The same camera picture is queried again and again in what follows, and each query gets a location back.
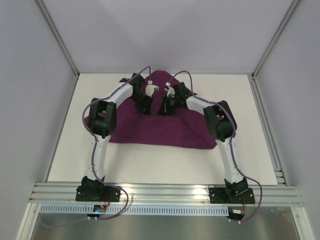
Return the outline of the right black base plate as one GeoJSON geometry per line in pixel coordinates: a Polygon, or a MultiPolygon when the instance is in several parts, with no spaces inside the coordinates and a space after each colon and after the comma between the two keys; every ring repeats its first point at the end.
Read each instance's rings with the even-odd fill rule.
{"type": "Polygon", "coordinates": [[[211,204],[253,205],[256,203],[255,196],[251,188],[240,193],[228,194],[225,187],[209,187],[208,196],[211,204]]]}

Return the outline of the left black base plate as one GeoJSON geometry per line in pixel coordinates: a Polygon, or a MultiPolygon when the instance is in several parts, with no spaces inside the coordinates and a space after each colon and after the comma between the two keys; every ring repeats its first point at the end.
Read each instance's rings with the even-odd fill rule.
{"type": "Polygon", "coordinates": [[[77,202],[111,202],[120,201],[120,190],[110,186],[100,186],[90,188],[88,186],[79,186],[76,189],[75,200],[77,202]]]}

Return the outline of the aluminium rail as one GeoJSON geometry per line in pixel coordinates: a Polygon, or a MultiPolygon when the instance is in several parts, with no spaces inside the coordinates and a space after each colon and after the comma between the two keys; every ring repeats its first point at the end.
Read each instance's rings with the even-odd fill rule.
{"type": "MultiPolygon", "coordinates": [[[[75,203],[76,189],[80,182],[51,181],[36,183],[30,203],[75,203]]],[[[121,193],[120,204],[134,205],[210,205],[210,193],[203,184],[141,184],[120,183],[126,193],[121,193]]],[[[297,187],[265,185],[262,187],[262,207],[302,207],[303,200],[297,187]]]]}

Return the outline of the aluminium frame post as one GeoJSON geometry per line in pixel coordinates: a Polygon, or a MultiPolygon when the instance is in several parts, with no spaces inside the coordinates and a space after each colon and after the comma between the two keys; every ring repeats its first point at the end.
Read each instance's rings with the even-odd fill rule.
{"type": "Polygon", "coordinates": [[[45,4],[44,0],[34,0],[34,3],[36,4],[39,12],[41,13],[44,21],[46,22],[54,40],[56,41],[58,47],[60,48],[62,54],[64,55],[67,63],[69,64],[73,74],[75,75],[76,79],[79,79],[80,73],[59,33],[58,28],[56,27],[56,24],[54,23],[54,20],[45,4]]]}
{"type": "Polygon", "coordinates": [[[263,69],[264,65],[266,64],[268,58],[272,54],[272,51],[276,47],[278,41],[282,37],[285,29],[287,28],[289,22],[293,18],[295,12],[299,8],[300,4],[302,3],[302,0],[292,0],[288,9],[286,10],[284,16],[282,17],[278,27],[276,28],[272,38],[270,39],[266,49],[264,50],[261,58],[259,59],[254,71],[251,74],[251,77],[253,80],[255,80],[258,75],[260,74],[261,70],[263,69]]]}

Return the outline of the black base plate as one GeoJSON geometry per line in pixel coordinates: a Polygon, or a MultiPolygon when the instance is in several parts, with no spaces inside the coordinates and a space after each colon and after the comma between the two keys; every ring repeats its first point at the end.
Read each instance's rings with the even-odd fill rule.
{"type": "Polygon", "coordinates": [[[225,187],[209,187],[208,196],[211,204],[253,205],[256,203],[255,196],[251,188],[240,193],[228,194],[225,187]]]}
{"type": "Polygon", "coordinates": [[[76,189],[75,200],[77,202],[111,202],[120,201],[120,190],[110,186],[100,186],[90,188],[88,186],[79,186],[76,189]]]}

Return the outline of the right aluminium frame post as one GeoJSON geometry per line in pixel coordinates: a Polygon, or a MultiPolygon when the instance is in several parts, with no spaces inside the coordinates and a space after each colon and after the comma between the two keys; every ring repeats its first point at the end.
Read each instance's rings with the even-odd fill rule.
{"type": "Polygon", "coordinates": [[[288,9],[286,10],[284,16],[282,17],[278,27],[276,28],[272,38],[270,39],[266,49],[264,50],[261,58],[259,59],[254,71],[251,74],[251,77],[253,80],[255,80],[258,75],[260,74],[261,70],[263,69],[264,65],[266,64],[268,58],[272,54],[272,51],[276,47],[278,41],[282,37],[285,29],[287,28],[289,22],[293,18],[295,12],[299,8],[300,4],[302,3],[302,0],[292,0],[288,9]]]}

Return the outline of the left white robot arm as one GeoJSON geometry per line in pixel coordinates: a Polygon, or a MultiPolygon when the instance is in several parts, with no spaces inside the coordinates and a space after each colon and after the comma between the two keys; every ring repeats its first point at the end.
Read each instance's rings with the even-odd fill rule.
{"type": "Polygon", "coordinates": [[[119,202],[121,188],[105,183],[105,159],[108,143],[117,127],[117,108],[125,100],[131,99],[140,111],[151,112],[153,94],[159,87],[152,80],[138,73],[131,78],[123,78],[107,96],[93,98],[82,112],[82,123],[92,136],[92,154],[86,175],[76,189],[77,202],[119,202]]]}

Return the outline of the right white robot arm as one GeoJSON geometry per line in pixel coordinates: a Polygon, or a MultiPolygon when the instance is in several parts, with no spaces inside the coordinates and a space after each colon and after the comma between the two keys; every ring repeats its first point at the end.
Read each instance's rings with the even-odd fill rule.
{"type": "Polygon", "coordinates": [[[237,124],[225,100],[213,102],[189,91],[183,82],[164,85],[166,95],[163,97],[159,113],[171,114],[179,108],[197,112],[204,116],[209,135],[217,143],[224,166],[224,193],[229,202],[236,203],[248,192],[248,181],[237,163],[237,151],[233,141],[237,124]]]}

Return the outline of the purple cloth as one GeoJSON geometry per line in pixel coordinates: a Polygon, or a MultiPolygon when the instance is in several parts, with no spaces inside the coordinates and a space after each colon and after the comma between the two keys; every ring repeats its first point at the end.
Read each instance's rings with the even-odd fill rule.
{"type": "Polygon", "coordinates": [[[169,115],[159,115],[166,82],[172,85],[179,81],[166,71],[154,71],[148,80],[159,87],[153,96],[150,114],[144,114],[128,98],[117,107],[117,125],[110,142],[118,144],[145,144],[181,148],[211,150],[217,146],[210,136],[205,117],[184,107],[169,115]]]}

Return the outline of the left aluminium frame post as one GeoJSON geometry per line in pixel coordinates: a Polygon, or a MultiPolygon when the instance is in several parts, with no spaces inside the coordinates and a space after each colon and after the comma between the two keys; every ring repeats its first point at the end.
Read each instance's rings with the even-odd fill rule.
{"type": "Polygon", "coordinates": [[[60,48],[62,54],[64,55],[67,63],[69,64],[73,74],[75,75],[76,79],[79,79],[80,73],[59,33],[58,28],[56,27],[56,24],[54,23],[54,20],[45,4],[44,0],[34,0],[34,3],[36,4],[39,12],[41,13],[44,21],[46,22],[54,40],[56,41],[58,47],[60,48]]]}

